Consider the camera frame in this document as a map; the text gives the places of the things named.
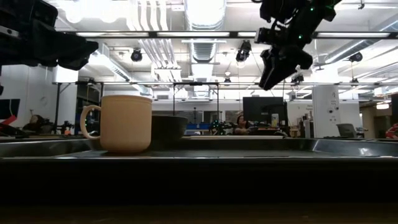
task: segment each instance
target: mug handle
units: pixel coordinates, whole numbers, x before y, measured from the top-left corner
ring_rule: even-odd
[[[94,140],[94,139],[99,139],[100,136],[96,136],[96,137],[90,136],[86,129],[87,113],[89,111],[91,111],[92,109],[97,109],[97,110],[101,111],[101,108],[99,106],[95,106],[95,105],[84,106],[83,111],[81,112],[81,115],[80,115],[80,129],[81,129],[81,133],[84,135],[84,137]]]

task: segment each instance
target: pipe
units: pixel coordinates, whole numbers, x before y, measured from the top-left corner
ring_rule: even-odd
[[[159,4],[160,4],[160,26],[161,26],[162,30],[168,31],[169,28],[167,27],[166,0],[160,0]],[[174,55],[172,41],[170,39],[167,39],[167,40],[163,39],[162,41],[163,41],[164,45],[166,46],[167,51],[170,54],[171,63],[173,64],[174,68],[178,68],[178,64],[177,64],[177,61],[176,61],[175,55]]]
[[[144,28],[144,30],[150,30],[147,22],[147,1],[140,0],[140,2],[141,2],[141,19],[140,19],[141,26],[142,28]],[[160,52],[159,48],[154,47],[155,40],[151,39],[148,41],[148,43],[150,45],[150,50],[151,51],[154,50],[156,52],[156,54],[154,54],[156,61],[158,61],[162,65],[162,67],[166,67],[166,62],[162,61],[162,59],[160,58],[162,53]]]
[[[127,19],[127,26],[130,30],[142,31],[141,25],[138,19],[138,4],[136,0],[130,0],[129,7],[131,8],[132,15]],[[145,50],[151,62],[155,64],[157,68],[162,67],[162,64],[156,61],[154,57],[154,52],[152,51],[149,43],[146,40],[138,40],[140,46]]]
[[[372,31],[379,31],[379,32],[397,32],[398,30],[398,14],[390,17],[388,20],[380,23],[376,26]],[[335,50],[334,52],[328,54],[325,57],[325,63],[335,63],[344,58],[347,58],[356,52],[359,52],[380,40],[353,40],[344,46],[340,47],[339,49]]]
[[[226,0],[184,0],[185,20],[188,30],[221,30],[226,9]],[[217,44],[191,43],[191,59],[198,63],[208,63],[214,59]],[[191,65],[192,74],[195,80],[206,78],[209,80],[213,73],[213,65]],[[195,86],[196,95],[203,96],[197,91],[202,90],[201,86]]]
[[[152,26],[153,30],[159,31],[159,26],[157,25],[156,9],[157,9],[156,0],[150,0],[150,25]],[[172,67],[170,56],[166,53],[165,47],[162,44],[160,44],[161,42],[162,42],[161,40],[154,40],[154,45],[156,46],[155,49],[159,51],[158,54],[160,54],[161,62],[162,64],[164,64],[164,67]],[[163,50],[166,59],[163,57],[163,54],[159,49]]]
[[[359,80],[363,80],[364,78],[368,78],[370,76],[380,75],[380,74],[383,74],[383,73],[386,73],[386,72],[393,71],[393,70],[397,69],[397,67],[398,67],[398,62],[394,62],[394,63],[391,63],[391,64],[386,65],[384,67],[375,69],[375,70],[373,70],[371,72],[365,72],[365,73],[356,75],[354,78],[358,78]]]

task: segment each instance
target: dark bowl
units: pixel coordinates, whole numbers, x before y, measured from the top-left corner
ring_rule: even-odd
[[[152,116],[152,141],[170,142],[179,140],[187,128],[188,119],[179,116]]]

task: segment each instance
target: ceiling duct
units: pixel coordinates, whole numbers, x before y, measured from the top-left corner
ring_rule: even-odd
[[[184,0],[185,20],[188,30],[209,31],[221,30],[224,24],[226,0]],[[208,63],[213,60],[217,50],[214,43],[190,43],[191,59],[198,63]],[[213,73],[213,65],[196,64],[191,65],[192,75],[196,81],[198,78],[205,78],[210,81]],[[208,97],[208,86],[195,86],[194,91],[199,97]]]
[[[100,58],[99,64],[106,66],[109,70],[112,71],[117,77],[122,78],[126,82],[138,82],[133,75],[131,75],[126,69],[124,69],[120,64],[118,64],[115,60],[111,59],[109,56],[109,47],[98,41],[99,47],[98,50],[91,54],[90,60],[94,60],[96,58]],[[133,87],[143,94],[152,94],[152,89],[145,87],[143,85],[133,85]]]
[[[370,31],[379,31],[379,32],[397,32],[398,31],[398,14],[389,18],[388,20],[382,22],[378,26],[376,26],[373,30]],[[350,43],[340,47],[334,52],[328,54],[325,57],[325,63],[335,63],[344,58],[348,58],[349,56],[359,52],[366,47],[369,47],[380,40],[353,40]]]

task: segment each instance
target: person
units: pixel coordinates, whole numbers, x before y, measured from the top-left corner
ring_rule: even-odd
[[[237,127],[234,129],[234,134],[249,134],[249,123],[244,120],[243,115],[239,115],[236,120]]]

